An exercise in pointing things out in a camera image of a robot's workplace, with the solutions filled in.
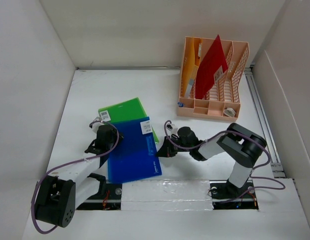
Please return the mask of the blue folder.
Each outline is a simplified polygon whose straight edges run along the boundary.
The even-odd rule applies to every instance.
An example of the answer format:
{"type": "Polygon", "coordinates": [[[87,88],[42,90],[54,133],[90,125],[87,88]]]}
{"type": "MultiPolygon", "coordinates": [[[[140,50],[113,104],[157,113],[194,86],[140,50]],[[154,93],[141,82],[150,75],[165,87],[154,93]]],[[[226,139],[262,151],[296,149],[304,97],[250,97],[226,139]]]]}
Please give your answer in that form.
{"type": "Polygon", "coordinates": [[[113,124],[123,139],[107,161],[108,180],[114,184],[161,176],[162,169],[150,118],[143,117],[113,124]]]}

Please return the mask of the clear blue-capped spray bottle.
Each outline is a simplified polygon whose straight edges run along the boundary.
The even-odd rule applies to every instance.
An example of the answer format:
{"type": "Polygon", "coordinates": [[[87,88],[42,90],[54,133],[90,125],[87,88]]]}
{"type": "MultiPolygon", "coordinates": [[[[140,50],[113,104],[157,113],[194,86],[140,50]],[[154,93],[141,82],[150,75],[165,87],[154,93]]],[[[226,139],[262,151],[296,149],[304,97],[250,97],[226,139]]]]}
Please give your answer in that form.
{"type": "Polygon", "coordinates": [[[177,105],[178,105],[180,108],[183,108],[183,107],[185,106],[185,104],[182,103],[182,102],[180,102],[180,101],[177,103],[177,105]]]}

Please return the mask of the green folder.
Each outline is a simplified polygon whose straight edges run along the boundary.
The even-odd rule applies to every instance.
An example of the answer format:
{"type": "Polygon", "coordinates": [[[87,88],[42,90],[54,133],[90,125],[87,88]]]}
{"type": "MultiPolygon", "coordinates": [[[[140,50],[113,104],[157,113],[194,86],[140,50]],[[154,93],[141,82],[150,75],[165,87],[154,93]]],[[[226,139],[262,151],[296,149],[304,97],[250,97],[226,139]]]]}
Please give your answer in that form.
{"type": "Polygon", "coordinates": [[[144,144],[145,138],[150,136],[153,136],[153,144],[159,143],[151,119],[138,97],[100,108],[98,114],[103,121],[118,128],[124,136],[123,144],[126,146],[144,144]]]}

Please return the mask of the red folder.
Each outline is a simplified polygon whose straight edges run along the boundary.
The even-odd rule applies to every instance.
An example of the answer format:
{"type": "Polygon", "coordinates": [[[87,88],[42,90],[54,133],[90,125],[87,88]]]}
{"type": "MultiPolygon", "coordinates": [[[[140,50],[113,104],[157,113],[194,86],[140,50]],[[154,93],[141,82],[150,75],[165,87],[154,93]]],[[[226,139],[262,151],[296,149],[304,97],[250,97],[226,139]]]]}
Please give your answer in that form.
{"type": "Polygon", "coordinates": [[[203,99],[226,70],[228,70],[226,57],[221,38],[217,35],[199,64],[195,81],[195,98],[203,99]]]}

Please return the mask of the orange folder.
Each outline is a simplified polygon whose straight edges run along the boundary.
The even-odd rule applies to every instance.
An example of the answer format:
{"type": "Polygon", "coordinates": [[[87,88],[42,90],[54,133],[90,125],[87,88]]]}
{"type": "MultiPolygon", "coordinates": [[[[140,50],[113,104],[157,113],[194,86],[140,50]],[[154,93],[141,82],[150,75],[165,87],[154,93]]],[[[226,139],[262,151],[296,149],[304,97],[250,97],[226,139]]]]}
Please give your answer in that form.
{"type": "Polygon", "coordinates": [[[186,37],[183,61],[181,66],[180,96],[192,98],[193,87],[201,62],[202,39],[186,37]]]}

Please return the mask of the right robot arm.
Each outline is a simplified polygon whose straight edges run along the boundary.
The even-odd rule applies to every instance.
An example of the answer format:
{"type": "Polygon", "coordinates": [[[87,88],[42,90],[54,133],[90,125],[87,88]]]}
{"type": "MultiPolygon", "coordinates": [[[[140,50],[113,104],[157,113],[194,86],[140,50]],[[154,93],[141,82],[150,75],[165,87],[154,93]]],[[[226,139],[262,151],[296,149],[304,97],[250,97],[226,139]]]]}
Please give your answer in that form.
{"type": "Polygon", "coordinates": [[[210,187],[212,198],[219,200],[236,198],[248,189],[245,184],[267,146],[263,137],[237,123],[230,124],[225,131],[208,140],[200,140],[188,126],[176,128],[170,121],[164,124],[164,131],[157,157],[172,158],[179,152],[188,152],[196,161],[204,162],[227,153],[235,161],[226,183],[210,187]]]}

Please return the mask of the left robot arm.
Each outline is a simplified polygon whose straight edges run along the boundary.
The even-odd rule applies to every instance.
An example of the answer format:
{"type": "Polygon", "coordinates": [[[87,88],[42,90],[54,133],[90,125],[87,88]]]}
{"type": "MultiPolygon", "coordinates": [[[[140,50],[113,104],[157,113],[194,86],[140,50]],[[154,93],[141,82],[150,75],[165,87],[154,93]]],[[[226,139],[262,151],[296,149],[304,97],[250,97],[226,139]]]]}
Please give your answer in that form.
{"type": "Polygon", "coordinates": [[[36,184],[31,200],[31,219],[41,234],[38,221],[51,224],[54,229],[67,227],[75,210],[86,200],[102,200],[102,209],[108,210],[110,197],[120,199],[116,184],[108,183],[106,177],[97,174],[109,159],[110,153],[124,139],[112,124],[97,127],[96,138],[91,142],[82,159],[68,162],[49,170],[36,184]]]}

